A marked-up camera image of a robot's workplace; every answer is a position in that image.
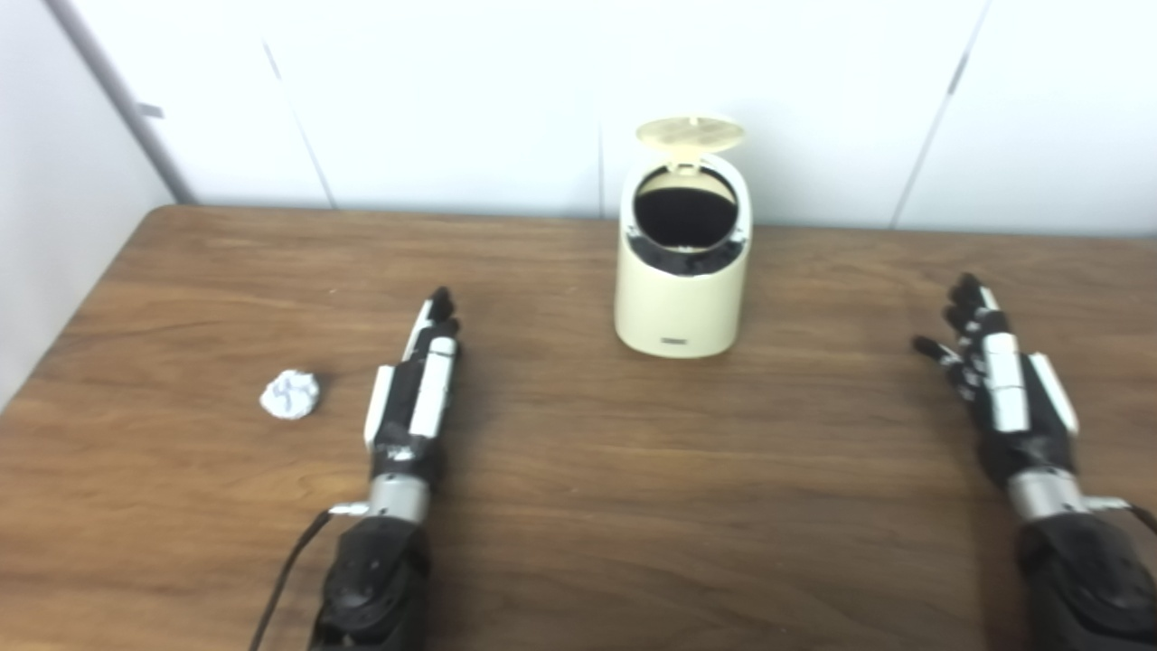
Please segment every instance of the black cable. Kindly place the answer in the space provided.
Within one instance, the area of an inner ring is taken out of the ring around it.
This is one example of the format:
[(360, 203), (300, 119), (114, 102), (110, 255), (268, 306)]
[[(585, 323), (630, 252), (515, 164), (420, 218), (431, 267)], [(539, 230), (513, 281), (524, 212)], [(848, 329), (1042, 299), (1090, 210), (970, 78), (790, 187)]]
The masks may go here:
[(265, 637), (265, 629), (270, 626), (270, 620), (273, 619), (273, 612), (278, 609), (278, 599), (281, 598), (281, 591), (286, 587), (286, 582), (289, 579), (289, 571), (293, 569), (294, 562), (297, 561), (297, 556), (301, 555), (302, 549), (305, 549), (309, 541), (314, 540), (317, 532), (322, 531), (322, 527), (324, 527), (329, 521), (329, 510), (322, 511), (317, 515), (317, 518), (314, 518), (314, 521), (305, 527), (305, 531), (302, 532), (297, 542), (294, 543), (285, 564), (281, 565), (281, 574), (278, 575), (277, 583), (273, 584), (273, 594), (270, 595), (270, 601), (265, 605), (265, 612), (261, 613), (261, 619), (257, 622), (257, 630), (253, 631), (253, 639), (249, 643), (249, 651), (257, 651), (260, 649), (261, 638)]
[(1157, 534), (1157, 518), (1154, 518), (1154, 515), (1150, 511), (1142, 509), (1136, 504), (1130, 504), (1129, 511), (1132, 511), (1133, 515), (1136, 516), (1138, 520), (1144, 523), (1144, 525), (1149, 527), (1150, 531)]

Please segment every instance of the open lid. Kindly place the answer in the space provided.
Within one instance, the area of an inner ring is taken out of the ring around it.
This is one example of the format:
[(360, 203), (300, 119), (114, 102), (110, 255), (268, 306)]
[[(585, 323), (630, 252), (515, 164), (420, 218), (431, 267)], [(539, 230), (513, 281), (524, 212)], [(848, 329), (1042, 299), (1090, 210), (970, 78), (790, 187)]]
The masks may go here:
[(640, 142), (671, 156), (666, 167), (676, 173), (697, 173), (702, 154), (730, 149), (743, 134), (729, 119), (695, 114), (656, 119), (635, 131)]

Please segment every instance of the wood grain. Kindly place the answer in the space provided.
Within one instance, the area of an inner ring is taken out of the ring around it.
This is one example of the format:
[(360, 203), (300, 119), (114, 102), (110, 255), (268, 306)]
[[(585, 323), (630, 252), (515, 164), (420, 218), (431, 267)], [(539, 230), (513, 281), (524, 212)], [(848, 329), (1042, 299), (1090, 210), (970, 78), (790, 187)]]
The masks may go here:
[[(1066, 382), (1084, 486), (1157, 505), (1154, 242), (754, 244), (739, 343), (671, 362), (614, 336), (609, 222), (154, 212), (0, 417), (0, 648), (243, 649), (300, 530), (363, 496), (374, 369), (445, 283), (433, 651), (1023, 649), (1014, 517), (907, 342), (977, 272)], [(289, 368), (324, 400), (282, 423), (257, 395)], [(304, 648), (341, 526), (271, 651)]]

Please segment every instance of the silver metal joint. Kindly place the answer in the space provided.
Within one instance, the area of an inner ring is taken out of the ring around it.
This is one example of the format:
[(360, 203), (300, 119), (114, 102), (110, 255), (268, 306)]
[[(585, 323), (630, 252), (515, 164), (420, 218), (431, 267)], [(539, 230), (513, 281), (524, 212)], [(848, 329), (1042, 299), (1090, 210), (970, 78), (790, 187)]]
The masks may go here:
[(426, 519), (430, 489), (412, 475), (388, 473), (374, 478), (369, 486), (367, 516), (398, 518), (415, 525)]
[(1017, 515), (1030, 523), (1063, 513), (1089, 512), (1076, 478), (1061, 468), (1023, 471), (1009, 480), (1008, 491)]
[(1085, 509), (1090, 511), (1127, 511), (1133, 509), (1127, 500), (1120, 497), (1086, 497)]
[(354, 516), (360, 517), (369, 513), (368, 502), (342, 502), (330, 506), (331, 516)]

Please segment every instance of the cream trash can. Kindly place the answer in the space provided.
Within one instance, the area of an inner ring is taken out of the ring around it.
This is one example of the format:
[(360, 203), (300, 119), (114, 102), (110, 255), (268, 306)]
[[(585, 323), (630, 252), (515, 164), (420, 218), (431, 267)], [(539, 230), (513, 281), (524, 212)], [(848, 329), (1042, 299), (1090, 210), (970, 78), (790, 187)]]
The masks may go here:
[(614, 328), (658, 357), (717, 355), (738, 334), (751, 249), (751, 200), (739, 171), (714, 155), (743, 139), (732, 121), (659, 119), (639, 140), (663, 155), (627, 176), (619, 209)]

